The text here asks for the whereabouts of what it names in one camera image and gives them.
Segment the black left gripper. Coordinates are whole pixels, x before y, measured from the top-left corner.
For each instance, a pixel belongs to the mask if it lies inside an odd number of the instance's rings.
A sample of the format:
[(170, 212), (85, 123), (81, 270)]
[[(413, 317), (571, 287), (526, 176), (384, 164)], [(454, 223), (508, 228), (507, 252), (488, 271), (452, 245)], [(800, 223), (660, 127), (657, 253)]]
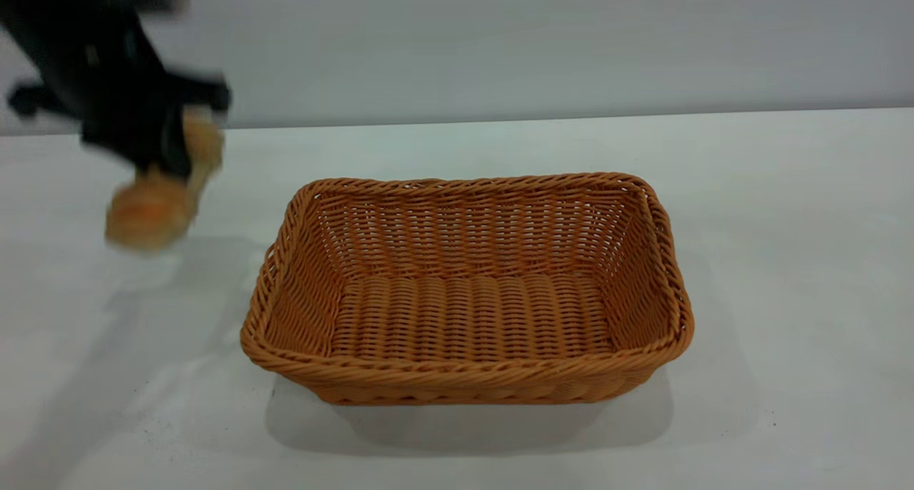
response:
[(85, 145), (122, 158), (141, 174), (157, 170), (189, 180), (183, 116), (167, 110), (203, 106), (225, 113), (231, 106), (225, 78), (169, 71), (146, 38), (17, 36), (14, 41), (39, 74), (11, 87), (7, 103), (14, 115), (81, 122)]

